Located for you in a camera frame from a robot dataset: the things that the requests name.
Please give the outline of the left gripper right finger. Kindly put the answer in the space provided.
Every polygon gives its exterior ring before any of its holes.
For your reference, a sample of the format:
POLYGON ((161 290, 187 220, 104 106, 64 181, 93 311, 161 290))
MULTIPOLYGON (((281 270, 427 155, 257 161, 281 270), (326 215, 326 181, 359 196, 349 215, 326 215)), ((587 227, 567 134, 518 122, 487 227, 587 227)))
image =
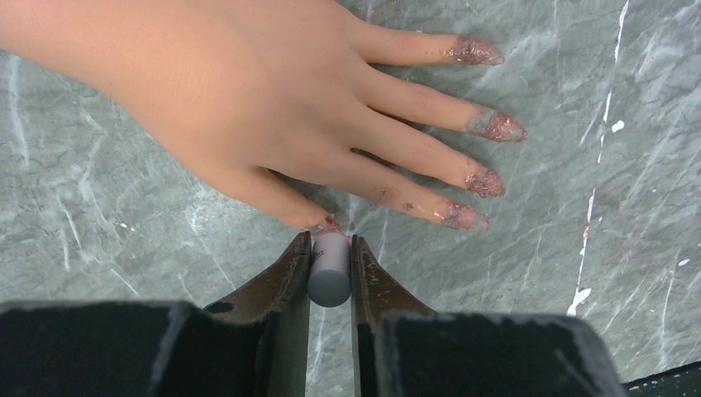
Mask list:
POLYGON ((350 249, 358 396, 624 396, 607 348, 578 318, 439 313, 350 249))

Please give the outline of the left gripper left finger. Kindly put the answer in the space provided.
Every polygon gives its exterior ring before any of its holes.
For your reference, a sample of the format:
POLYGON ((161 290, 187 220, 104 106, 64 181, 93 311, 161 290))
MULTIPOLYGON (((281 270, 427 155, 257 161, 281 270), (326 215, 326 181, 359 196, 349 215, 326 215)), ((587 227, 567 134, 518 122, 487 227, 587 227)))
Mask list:
POLYGON ((302 396, 308 233, 239 289, 188 301, 1 306, 4 396, 302 396))

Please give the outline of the white nail polish cap brush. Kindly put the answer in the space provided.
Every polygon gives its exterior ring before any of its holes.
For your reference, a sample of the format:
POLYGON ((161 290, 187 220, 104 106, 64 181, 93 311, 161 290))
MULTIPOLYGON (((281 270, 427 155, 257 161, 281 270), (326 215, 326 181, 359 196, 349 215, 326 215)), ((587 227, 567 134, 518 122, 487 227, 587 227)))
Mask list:
POLYGON ((339 233, 317 238, 312 247, 308 296, 315 304, 334 308, 351 296, 351 244, 339 233))

